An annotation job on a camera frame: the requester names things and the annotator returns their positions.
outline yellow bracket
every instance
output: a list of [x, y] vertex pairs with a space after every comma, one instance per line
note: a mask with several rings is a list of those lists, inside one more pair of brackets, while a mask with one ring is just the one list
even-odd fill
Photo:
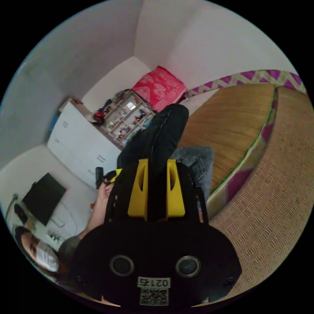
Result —
[[115, 170], [115, 177], [113, 177], [111, 180], [109, 180], [110, 183], [114, 183], [118, 175], [121, 173], [122, 169], [116, 169]]
[[167, 217], [183, 217], [185, 215], [181, 185], [176, 160], [167, 162]]
[[133, 184], [129, 203], [129, 217], [143, 217], [147, 221], [148, 199], [148, 159], [138, 162], [137, 172]]

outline television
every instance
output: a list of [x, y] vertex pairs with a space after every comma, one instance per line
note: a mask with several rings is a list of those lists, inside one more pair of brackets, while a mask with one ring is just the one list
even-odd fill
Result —
[[65, 192], [66, 188], [47, 173], [32, 185], [23, 198], [23, 203], [28, 211], [46, 226]]

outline cabinet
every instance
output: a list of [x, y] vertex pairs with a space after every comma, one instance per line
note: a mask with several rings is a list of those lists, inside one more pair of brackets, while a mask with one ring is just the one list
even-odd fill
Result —
[[49, 150], [78, 178], [96, 188], [95, 168], [116, 169], [121, 152], [69, 101], [51, 132]]

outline leg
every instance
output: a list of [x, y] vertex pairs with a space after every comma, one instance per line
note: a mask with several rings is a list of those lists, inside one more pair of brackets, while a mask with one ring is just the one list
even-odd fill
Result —
[[117, 168], [148, 158], [153, 172], [160, 173], [176, 150], [189, 117], [186, 107], [171, 104], [154, 116], [147, 129], [139, 132], [120, 153]]

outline face mask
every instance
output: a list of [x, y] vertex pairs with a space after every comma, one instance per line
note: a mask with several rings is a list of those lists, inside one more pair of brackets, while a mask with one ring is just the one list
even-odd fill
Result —
[[49, 271], [57, 271], [59, 268], [58, 258], [53, 249], [45, 242], [40, 241], [37, 245], [37, 262]]

